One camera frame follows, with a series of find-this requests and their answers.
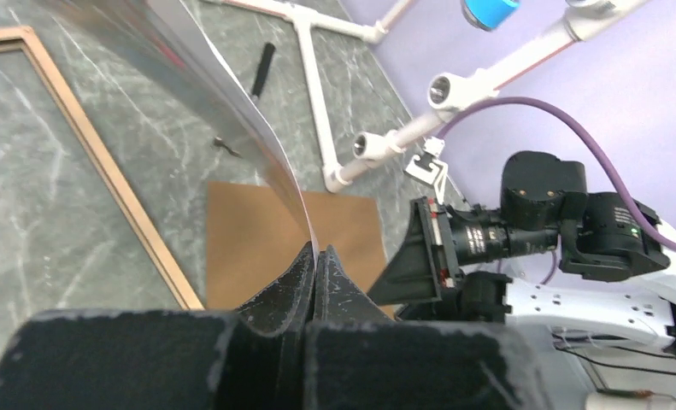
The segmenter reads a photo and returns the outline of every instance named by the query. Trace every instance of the cardboard sheet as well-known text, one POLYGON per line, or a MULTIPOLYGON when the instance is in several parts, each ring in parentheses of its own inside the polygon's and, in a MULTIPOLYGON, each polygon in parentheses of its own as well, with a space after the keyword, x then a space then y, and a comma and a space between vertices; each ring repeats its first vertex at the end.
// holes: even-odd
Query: cardboard sheet
MULTIPOLYGON (((375 200, 304 192, 322 247, 338 251, 345 273, 367 291, 385 268, 375 200)), ((207 307, 233 309, 270 284, 309 240, 268 187, 209 183, 207 307)))

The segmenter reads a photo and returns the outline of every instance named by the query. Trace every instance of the wooden picture frame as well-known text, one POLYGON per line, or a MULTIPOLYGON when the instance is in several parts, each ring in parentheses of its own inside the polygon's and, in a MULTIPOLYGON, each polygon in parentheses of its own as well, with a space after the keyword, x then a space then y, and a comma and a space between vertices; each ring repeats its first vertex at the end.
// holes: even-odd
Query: wooden picture frame
POLYGON ((0 28, 0 53, 9 51, 22 51, 31 62, 179 305, 183 309, 204 309, 202 301, 187 281, 33 28, 0 28))

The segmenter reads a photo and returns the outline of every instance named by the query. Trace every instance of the black camera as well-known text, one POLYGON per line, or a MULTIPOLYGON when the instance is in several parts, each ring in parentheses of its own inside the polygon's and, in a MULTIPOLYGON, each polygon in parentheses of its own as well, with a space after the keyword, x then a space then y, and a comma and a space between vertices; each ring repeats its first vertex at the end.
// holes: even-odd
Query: black camera
MULTIPOLYGON (((521 151, 503 169, 501 207, 457 211, 413 200, 403 245, 367 293, 378 305, 435 302, 461 287, 462 266, 541 254, 561 246, 559 268, 618 282, 669 266, 614 192, 588 193, 585 168, 544 152, 521 151)), ((636 202, 653 226, 659 218, 636 202)))

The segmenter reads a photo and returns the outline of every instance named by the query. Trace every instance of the marble floor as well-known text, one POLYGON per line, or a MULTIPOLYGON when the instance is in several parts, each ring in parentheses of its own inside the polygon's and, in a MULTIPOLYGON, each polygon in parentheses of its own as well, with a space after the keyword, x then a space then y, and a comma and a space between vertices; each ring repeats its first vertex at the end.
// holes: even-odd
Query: marble floor
MULTIPOLYGON (((265 42, 277 46, 260 101, 305 190, 324 190, 296 36, 285 21, 186 1, 243 85, 265 42)), ((302 1, 345 17, 338 0, 302 1)), ((33 0, 0 0, 0 26, 33 26, 197 293, 205 289, 209 180, 261 184, 247 163, 210 148, 214 135, 161 89, 33 0)), ((368 48, 316 32, 338 156, 359 131, 409 118, 368 48)), ((385 252, 403 240, 409 200, 427 193, 399 158, 347 194, 374 196, 385 252)), ((454 190, 453 203, 462 198, 454 190)), ((30 314, 47 308, 176 308, 166 285, 27 59, 0 55, 0 351, 30 314)))

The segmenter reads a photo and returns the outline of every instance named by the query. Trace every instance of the camera lens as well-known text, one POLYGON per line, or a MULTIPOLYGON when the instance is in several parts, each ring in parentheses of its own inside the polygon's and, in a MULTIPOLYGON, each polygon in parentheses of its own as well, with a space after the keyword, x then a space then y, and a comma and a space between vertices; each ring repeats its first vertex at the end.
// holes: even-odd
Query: camera lens
POLYGON ((461 266, 515 256, 533 255, 556 248, 556 230, 522 231, 507 226, 498 210, 454 212, 451 236, 461 266))

